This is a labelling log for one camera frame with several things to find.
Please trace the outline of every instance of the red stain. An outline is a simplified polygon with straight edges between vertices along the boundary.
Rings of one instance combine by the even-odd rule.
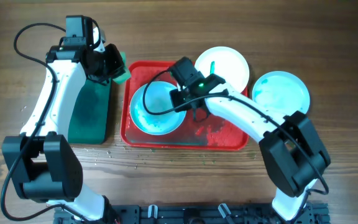
[[[196,131],[196,135],[197,136],[200,136],[201,135],[201,132],[204,130],[204,126],[201,126],[197,131]]]
[[[207,140],[209,146],[235,146],[244,137],[244,133],[228,121],[223,121],[224,125],[219,131],[212,131],[212,127],[207,127]]]

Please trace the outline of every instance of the black metal base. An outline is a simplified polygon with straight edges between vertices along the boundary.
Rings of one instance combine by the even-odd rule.
[[[228,205],[231,211],[231,218],[235,224],[285,224],[275,213],[270,203],[253,203],[241,205]],[[194,208],[200,211],[200,218],[206,224],[226,224],[218,211],[218,206],[179,206],[159,207],[157,219],[148,218],[148,207],[138,205],[112,206],[120,216],[120,224],[186,224],[183,214],[186,209]],[[322,203],[307,203],[296,220],[296,224],[330,224],[328,205]],[[72,215],[57,209],[55,211],[53,224],[76,224],[80,223],[72,218]]]

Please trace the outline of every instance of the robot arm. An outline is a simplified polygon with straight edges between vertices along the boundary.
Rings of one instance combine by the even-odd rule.
[[[203,108],[215,116],[230,121],[259,144],[268,176],[277,186],[273,208],[283,219],[292,220],[304,204],[306,191],[317,180],[313,168],[315,167],[322,174],[331,163],[327,150],[311,121],[299,111],[287,116],[266,110],[236,92],[230,84],[217,75],[211,74],[204,78],[188,58],[179,60],[170,71],[182,90],[172,90],[170,93],[176,112]],[[196,98],[202,97],[205,97],[204,104],[200,100],[195,101]],[[256,110],[270,117],[276,124],[267,121]],[[302,149],[288,148],[287,134],[291,135],[292,139],[296,139]]]
[[[93,22],[97,26],[95,29],[92,28]],[[49,205],[63,204],[87,220],[111,221],[115,216],[108,199],[83,184],[82,166],[66,139],[74,105],[85,81],[91,80],[95,85],[103,85],[110,78],[122,81],[124,62],[113,44],[103,45],[104,34],[91,18],[67,16],[66,24],[67,36],[62,38],[64,45],[52,46],[46,56],[47,64],[57,76],[57,83],[42,126],[35,138],[29,137],[52,90],[49,69],[30,119],[19,136],[5,138],[2,154],[11,169],[23,146],[31,141],[31,149],[23,154],[12,175],[20,198]],[[45,154],[47,161],[33,162],[32,159],[40,153]]]

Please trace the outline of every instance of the wire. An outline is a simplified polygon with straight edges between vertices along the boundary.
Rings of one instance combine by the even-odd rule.
[[[143,107],[144,107],[144,110],[146,110],[146,112],[148,112],[148,113],[151,114],[151,115],[163,115],[163,114],[167,114],[167,113],[169,113],[169,112],[171,112],[171,111],[174,111],[174,110],[176,110],[176,109],[181,108],[182,106],[186,106],[187,104],[190,104],[190,103],[191,103],[191,102],[189,101],[189,102],[186,102],[186,103],[184,103],[184,104],[182,104],[182,105],[177,106],[176,108],[172,108],[172,109],[169,109],[169,110],[167,110],[167,111],[157,112],[157,113],[156,113],[156,112],[151,112],[151,111],[149,111],[149,109],[147,109],[147,107],[146,107],[146,91],[147,91],[147,89],[149,88],[150,84],[151,84],[152,82],[154,82],[154,80],[155,80],[156,78],[158,78],[160,75],[164,74],[165,72],[169,72],[169,71],[170,71],[170,69],[166,69],[166,70],[164,70],[164,71],[158,72],[158,74],[156,74],[156,75],[149,81],[149,83],[146,85],[146,87],[144,88],[144,92],[143,92]]]
[[[43,125],[43,122],[44,122],[44,119],[45,119],[45,116],[47,114],[47,111],[50,107],[50,104],[52,102],[52,99],[53,99],[53,96],[55,94],[55,89],[56,89],[56,83],[57,83],[57,76],[56,76],[56,73],[55,71],[53,71],[52,67],[50,67],[48,64],[46,64],[45,62],[39,60],[39,59],[36,59],[36,58],[33,58],[33,57],[30,57],[28,55],[25,55],[23,54],[22,52],[19,51],[19,49],[17,49],[17,40],[19,38],[19,36],[27,29],[31,28],[31,27],[35,27],[35,26],[49,26],[49,27],[54,27],[56,29],[60,29],[64,32],[66,32],[65,29],[59,27],[59,26],[56,26],[56,25],[53,25],[53,24],[49,24],[49,23],[35,23],[35,24],[31,24],[31,25],[28,25],[26,27],[24,27],[23,29],[21,29],[15,36],[15,39],[13,41],[13,48],[14,50],[16,51],[17,54],[19,54],[20,56],[26,58],[26,59],[29,59],[33,62],[37,62],[43,66],[45,66],[49,71],[50,73],[52,74],[52,88],[50,90],[50,94],[49,94],[49,97],[48,97],[48,100],[45,104],[45,107],[44,109],[42,110],[41,112],[41,115],[40,115],[40,119],[38,120],[38,122],[35,124],[35,128],[34,128],[34,131],[32,132],[32,134],[30,135],[30,137],[28,138],[27,142],[24,144],[23,148],[21,149],[18,157],[15,159],[15,161],[13,162],[12,164],[12,167],[9,169],[8,173],[7,173],[7,176],[5,178],[5,181],[4,181],[4,184],[2,186],[2,190],[1,190],[1,199],[0,199],[0,204],[1,204],[1,211],[2,213],[4,214],[4,216],[12,221],[26,221],[26,220],[30,220],[34,217],[37,217],[53,208],[62,208],[64,210],[67,210],[68,212],[72,213],[73,215],[75,216],[78,216],[80,217],[81,219],[83,219],[85,222],[89,223],[89,221],[87,219],[84,218],[84,216],[80,215],[78,212],[72,210],[71,208],[67,207],[66,205],[63,205],[63,204],[58,204],[58,205],[52,205],[52,206],[49,206],[33,215],[29,215],[27,217],[14,217],[12,216],[11,214],[9,214],[9,212],[7,211],[6,209],[6,204],[5,204],[5,199],[6,199],[6,191],[7,191],[7,187],[9,185],[9,180],[11,179],[12,177],[12,174],[14,173],[19,161],[22,159],[23,155],[30,149],[29,145],[30,143],[32,142],[33,138],[35,137],[35,135],[38,133],[39,129],[41,128],[41,126]]]
[[[59,48],[62,46],[62,43],[64,41],[65,37],[61,37],[60,40],[59,40]]]
[[[277,127],[278,130],[280,130],[298,149],[299,151],[302,153],[303,157],[305,157],[306,161],[308,162],[308,164],[311,166],[311,168],[313,169],[313,172],[317,175],[317,178],[320,180],[321,184],[324,187],[324,191],[322,190],[318,190],[318,189],[308,189],[306,190],[306,195],[302,201],[301,207],[299,208],[299,210],[297,211],[297,215],[300,214],[300,211],[303,209],[303,207],[306,204],[306,201],[310,195],[310,192],[315,192],[318,194],[322,194],[322,195],[327,195],[329,193],[329,187],[328,184],[326,183],[326,181],[324,180],[323,176],[320,174],[320,172],[317,170],[317,168],[313,165],[313,163],[311,162],[311,159],[309,158],[309,156],[307,155],[307,153],[305,152],[305,150],[298,144],[298,142],[286,131],[284,130],[276,121],[274,121],[271,117],[267,116],[265,113],[261,112],[260,110],[258,110],[257,108],[255,108],[254,106],[252,106],[251,104],[249,104],[248,102],[245,102],[243,100],[240,100],[234,96],[230,96],[230,95],[223,95],[222,93],[211,93],[205,96],[200,96],[197,98],[194,98],[190,101],[187,101],[186,103],[183,103],[179,106],[176,106],[174,108],[171,108],[169,110],[166,111],[162,111],[162,112],[151,112],[147,109],[146,107],[146,103],[145,103],[145,96],[146,96],[146,91],[148,89],[148,87],[150,86],[150,84],[160,75],[164,74],[165,72],[169,72],[170,69],[164,70],[159,72],[158,74],[156,74],[156,76],[154,76],[151,81],[149,81],[149,83],[146,85],[145,89],[144,89],[144,93],[143,93],[143,107],[145,108],[146,112],[152,114],[152,115],[163,115],[163,114],[167,114],[169,112],[175,111],[175,110],[179,110],[182,107],[191,104],[192,102],[198,101],[198,100],[203,100],[203,99],[207,99],[207,98],[212,98],[212,97],[223,97],[223,98],[229,98],[230,100],[234,100],[237,101],[247,107],[249,107],[250,109],[252,109],[253,111],[255,111],[256,113],[258,113],[259,115],[261,115],[261,117],[265,118],[268,122],[271,122],[274,126]]]

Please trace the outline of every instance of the white bowl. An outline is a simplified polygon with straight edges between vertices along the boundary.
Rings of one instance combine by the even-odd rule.
[[[292,115],[295,111],[306,114],[310,107],[306,85],[298,77],[283,71],[262,75],[252,89],[252,100],[264,108],[287,115]]]
[[[151,135],[168,134],[178,128],[186,116],[186,111],[174,111],[163,115],[151,115],[143,107],[143,94],[146,85],[136,90],[131,99],[130,114],[134,124]],[[152,82],[146,92],[146,106],[151,112],[162,112],[173,108],[169,92],[176,87],[171,83]]]
[[[212,62],[215,62],[216,75],[224,78],[238,92],[245,90],[249,81],[249,67],[238,51],[230,47],[213,47],[198,57],[195,68],[207,77]]]

